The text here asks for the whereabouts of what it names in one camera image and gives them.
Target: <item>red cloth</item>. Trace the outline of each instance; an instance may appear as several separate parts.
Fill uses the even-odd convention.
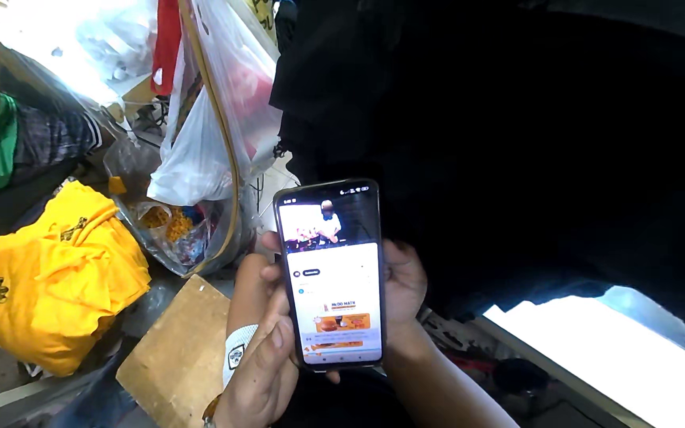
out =
[[[174,90],[174,71],[180,41],[181,21],[178,1],[158,0],[157,40],[155,52],[152,54],[152,79],[150,79],[150,89],[157,94],[170,95],[170,92]],[[155,83],[155,74],[158,69],[163,70],[163,80],[159,85]]]

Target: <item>app screen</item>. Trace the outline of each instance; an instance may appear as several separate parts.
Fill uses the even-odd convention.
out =
[[[377,195],[332,188],[279,201],[279,218],[308,364],[382,357]]]

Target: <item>bracelet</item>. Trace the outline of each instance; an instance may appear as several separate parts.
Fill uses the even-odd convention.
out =
[[[215,422],[213,422],[213,415],[215,414],[215,407],[218,406],[218,401],[221,400],[221,394],[218,394],[213,401],[208,404],[203,412],[203,423],[204,428],[215,428]]]

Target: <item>burger image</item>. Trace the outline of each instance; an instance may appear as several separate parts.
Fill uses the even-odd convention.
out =
[[[321,321],[321,331],[335,331],[337,330],[337,323],[334,320]]]

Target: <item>finger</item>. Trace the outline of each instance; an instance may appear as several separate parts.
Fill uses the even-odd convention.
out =
[[[340,372],[327,372],[327,378],[333,384],[340,383]]]
[[[281,279],[281,266],[278,264],[270,264],[260,270],[260,277],[264,281],[273,283]]]
[[[289,317],[281,317],[253,355],[240,364],[237,370],[241,370],[241,377],[251,379],[252,382],[248,384],[252,384],[258,391],[268,391],[294,346],[292,323]]]
[[[268,231],[260,237],[260,243],[264,247],[274,251],[275,253],[281,253],[281,242],[279,242],[279,234],[275,231]]]
[[[408,264],[413,260],[419,262],[419,256],[416,255],[414,247],[405,242],[385,239],[382,241],[382,252],[385,254],[387,264]]]
[[[287,290],[284,284],[280,284],[271,295],[269,305],[266,307],[266,315],[289,315],[289,313],[290,300],[287,299]]]
[[[425,271],[416,250],[405,242],[394,242],[390,239],[382,241],[382,252],[385,263],[393,275],[410,277],[414,280],[424,280]]]
[[[258,328],[255,330],[255,334],[253,334],[253,338],[247,345],[247,349],[245,349],[242,358],[249,359],[258,345],[263,342],[263,339],[269,336],[279,319],[281,317],[286,317],[289,313],[290,303],[287,299],[287,293],[284,290],[284,286],[281,285],[274,294],[271,295],[269,304],[266,305],[266,311],[263,313],[263,317],[258,323]]]

